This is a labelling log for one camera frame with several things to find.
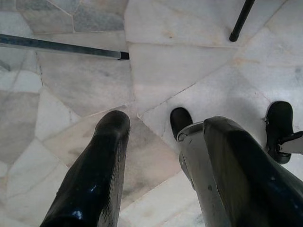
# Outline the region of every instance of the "black pole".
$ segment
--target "black pole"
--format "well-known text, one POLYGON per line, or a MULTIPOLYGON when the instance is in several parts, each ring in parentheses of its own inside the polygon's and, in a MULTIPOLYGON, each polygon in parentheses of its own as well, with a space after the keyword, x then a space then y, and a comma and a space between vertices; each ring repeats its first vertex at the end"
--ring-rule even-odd
POLYGON ((254 4, 254 2, 255 2, 255 0, 246 0, 245 1, 242 11, 241 11, 239 18, 237 20, 237 23, 235 25, 235 28, 233 29, 231 36, 229 36, 230 41, 236 42, 238 40, 242 27, 245 23, 245 20, 246 20, 248 14, 250 13, 251 7, 254 4))

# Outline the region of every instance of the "marble floor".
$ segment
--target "marble floor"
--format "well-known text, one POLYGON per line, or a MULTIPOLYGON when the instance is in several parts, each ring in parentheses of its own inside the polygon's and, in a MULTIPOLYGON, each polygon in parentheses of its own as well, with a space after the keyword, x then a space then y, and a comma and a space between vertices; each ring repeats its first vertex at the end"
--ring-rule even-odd
MULTIPOLYGON (((0 33, 129 51, 130 61, 0 47, 0 226, 38 227, 68 168, 108 111, 131 119, 120 227, 203 227, 169 113, 221 115, 265 146, 266 110, 285 100, 303 130, 303 2, 129 0, 125 31, 35 34, 18 12, 0 33)), ((284 165, 303 180, 303 156, 284 165)))

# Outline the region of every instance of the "white marble tile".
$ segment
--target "white marble tile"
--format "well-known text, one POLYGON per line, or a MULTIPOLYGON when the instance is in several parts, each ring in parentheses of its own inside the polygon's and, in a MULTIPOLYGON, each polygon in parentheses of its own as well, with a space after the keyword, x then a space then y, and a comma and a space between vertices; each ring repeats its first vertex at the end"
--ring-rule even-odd
POLYGON ((38 93, 41 88, 42 81, 40 75, 31 71, 21 70, 17 76, 12 90, 14 92, 38 93))
POLYGON ((10 91, 16 81, 18 71, 0 71, 0 90, 10 91))
MULTIPOLYGON (((17 12, 0 12, 0 32, 6 35, 32 37, 32 30, 17 12)), ((0 47, 0 62, 9 65, 10 71, 18 71, 26 52, 21 49, 0 47)))
POLYGON ((294 67, 302 61, 300 46, 282 40, 268 27, 261 29, 235 56, 235 63, 240 66, 259 63, 270 67, 294 67))
POLYGON ((290 161, 282 166, 286 168, 289 172, 291 172, 293 175, 298 177, 301 181, 303 181, 302 163, 303 155, 292 154, 290 161))
POLYGON ((6 35, 32 37, 32 30, 18 12, 0 12, 0 31, 6 35))
POLYGON ((233 66, 226 65, 203 80, 169 99, 142 116, 143 122, 154 132, 163 131, 163 139, 172 148, 176 142, 169 125, 170 112, 176 107, 185 107, 194 122, 213 116, 224 116, 240 124, 262 145, 266 143, 265 123, 262 120, 270 102, 233 66), (161 128, 152 128, 155 121, 163 122, 161 128))
POLYGON ((128 52, 124 31, 40 34, 37 39, 98 49, 128 52))
POLYGON ((294 130, 303 129, 303 54, 262 29, 233 61, 241 74, 270 102, 288 101, 294 109, 294 130))
POLYGON ((125 12, 126 38, 133 43, 242 45, 283 2, 255 2, 240 38, 231 43, 228 38, 244 4, 242 0, 130 0, 125 12))
POLYGON ((57 53, 38 53, 42 81, 79 116, 133 100, 129 61, 57 53))
POLYGON ((205 227, 199 201, 185 207, 179 214, 170 217, 162 227, 205 227))
POLYGON ((36 51, 27 51, 24 62, 22 63, 22 70, 28 70, 39 74, 39 63, 36 51))
POLYGON ((0 161, 0 177, 4 177, 8 171, 8 165, 0 161))
POLYGON ((168 218, 177 215, 197 200, 190 182, 180 172, 122 210, 120 216, 133 227, 161 226, 168 218))
POLYGON ((62 131, 80 119, 47 89, 40 94, 35 135, 40 140, 62 131))
POLYGON ((224 65, 236 49, 132 44, 129 52, 141 114, 224 65))
POLYGON ((294 59, 302 59, 302 10, 302 1, 288 0, 266 24, 266 27, 289 48, 288 54, 293 55, 294 59))
POLYGON ((59 165, 59 159, 34 139, 8 174, 8 197, 30 191, 59 165))
POLYGON ((0 91, 0 160, 13 164, 35 135, 39 94, 0 91))
POLYGON ((24 224, 21 221, 17 221, 5 216, 3 220, 3 227, 33 227, 33 226, 24 224))
MULTIPOLYGON (((127 147, 122 205, 124 208, 149 190, 180 171, 178 156, 148 129, 129 107, 121 107, 130 116, 131 133, 127 147)), ((86 148, 98 121, 106 114, 84 118, 44 144, 67 166, 71 166, 86 148)))
MULTIPOLYGON (((66 173, 67 167, 59 163, 44 179, 41 179, 29 190, 8 197, 6 204, 7 216, 26 225, 40 226, 66 173)), ((27 175, 24 180, 31 177, 32 175, 27 175)))

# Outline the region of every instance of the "metal frame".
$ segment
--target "metal frame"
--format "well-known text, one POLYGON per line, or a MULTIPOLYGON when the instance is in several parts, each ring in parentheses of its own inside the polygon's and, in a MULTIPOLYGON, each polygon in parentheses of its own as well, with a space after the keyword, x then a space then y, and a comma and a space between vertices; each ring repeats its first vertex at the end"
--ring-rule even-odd
POLYGON ((93 55, 106 58, 114 58, 116 60, 128 60, 129 54, 127 52, 110 51, 103 49, 96 49, 85 46, 77 46, 70 44, 61 44, 49 42, 38 39, 29 39, 13 35, 0 34, 0 46, 11 47, 18 49, 30 49, 36 51, 46 52, 61 52, 61 53, 75 53, 84 55, 93 55))

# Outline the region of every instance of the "gray marble tile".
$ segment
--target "gray marble tile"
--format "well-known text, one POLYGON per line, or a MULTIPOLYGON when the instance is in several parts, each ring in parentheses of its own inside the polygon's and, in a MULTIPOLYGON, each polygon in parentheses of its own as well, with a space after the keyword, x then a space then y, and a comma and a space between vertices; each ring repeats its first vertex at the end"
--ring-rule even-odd
POLYGON ((73 32, 72 17, 47 0, 17 0, 16 6, 34 33, 73 32))
POLYGON ((191 218, 201 213, 198 206, 190 207, 193 203, 197 204, 197 201, 195 190, 184 173, 179 172, 121 210, 120 217, 128 220, 133 227, 181 227, 182 225, 176 224, 178 216, 186 218, 183 220, 184 222, 193 224, 191 218), (184 214, 185 209, 188 209, 193 215, 184 214))
POLYGON ((49 0, 54 5, 58 6, 59 8, 63 9, 64 11, 68 12, 69 14, 73 14, 78 5, 80 0, 49 0))
POLYGON ((39 95, 0 91, 0 160, 12 164, 35 135, 39 95))
POLYGON ((93 6, 105 12, 115 13, 123 17, 128 0, 82 0, 82 2, 85 5, 93 6))
POLYGON ((46 52, 38 58, 43 83, 79 116, 133 100, 129 61, 46 52))
POLYGON ((87 5, 80 5, 76 10, 73 19, 74 30, 76 32, 124 29, 122 16, 87 5))
POLYGON ((1 11, 16 11, 16 0, 0 0, 1 11))
POLYGON ((124 31, 81 32, 71 34, 40 34, 37 39, 128 52, 124 31))
MULTIPOLYGON (((0 12, 0 32, 6 35, 32 37, 32 30, 17 12, 0 12)), ((9 66, 9 71, 18 71, 26 50, 0 47, 0 62, 9 66)))
MULTIPOLYGON (((180 171, 178 156, 135 116, 121 107, 131 119, 127 147, 121 209, 180 171)), ((97 122, 105 113, 84 118, 69 129, 44 141, 44 145, 67 166, 71 166, 88 145, 97 122)))

